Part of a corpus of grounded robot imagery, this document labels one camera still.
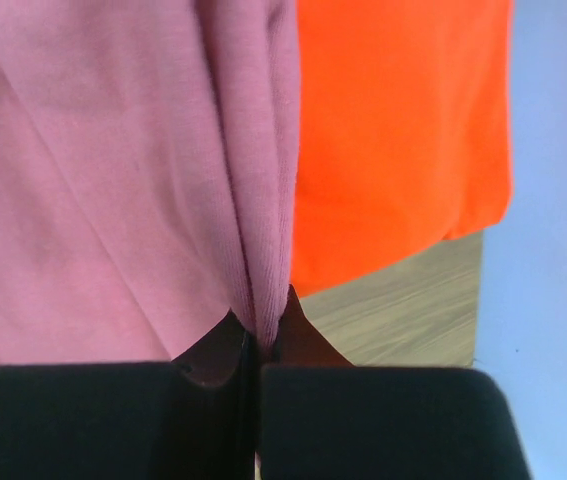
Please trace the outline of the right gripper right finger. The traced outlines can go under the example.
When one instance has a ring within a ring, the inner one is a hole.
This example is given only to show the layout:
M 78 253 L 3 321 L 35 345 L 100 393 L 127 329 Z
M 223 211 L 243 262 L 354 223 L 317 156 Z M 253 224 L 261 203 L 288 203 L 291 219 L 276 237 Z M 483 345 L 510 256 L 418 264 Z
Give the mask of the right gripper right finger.
M 363 367 L 290 294 L 261 371 L 265 479 L 527 479 L 505 396 L 457 367 Z

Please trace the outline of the folded orange t-shirt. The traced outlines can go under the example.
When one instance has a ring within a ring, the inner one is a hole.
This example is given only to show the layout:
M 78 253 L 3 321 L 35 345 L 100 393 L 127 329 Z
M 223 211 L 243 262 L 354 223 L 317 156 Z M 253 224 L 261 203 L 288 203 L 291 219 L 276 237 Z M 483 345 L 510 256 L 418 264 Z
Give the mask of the folded orange t-shirt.
M 509 1 L 302 1 L 302 296 L 502 220 Z

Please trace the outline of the pink t-shirt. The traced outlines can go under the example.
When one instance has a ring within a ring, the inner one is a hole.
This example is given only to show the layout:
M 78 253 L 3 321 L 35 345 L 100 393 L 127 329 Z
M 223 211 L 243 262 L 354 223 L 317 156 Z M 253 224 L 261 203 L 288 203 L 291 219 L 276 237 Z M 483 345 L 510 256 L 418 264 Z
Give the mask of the pink t-shirt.
M 268 350 L 299 89 L 292 1 L 0 1 L 0 364 Z

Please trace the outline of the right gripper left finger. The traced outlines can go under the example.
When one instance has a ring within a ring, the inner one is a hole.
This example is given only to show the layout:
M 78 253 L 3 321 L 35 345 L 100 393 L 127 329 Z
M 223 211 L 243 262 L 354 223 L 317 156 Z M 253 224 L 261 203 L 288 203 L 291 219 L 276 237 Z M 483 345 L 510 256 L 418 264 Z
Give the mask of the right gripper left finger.
M 233 315 L 170 362 L 0 366 L 0 479 L 250 479 L 254 370 Z

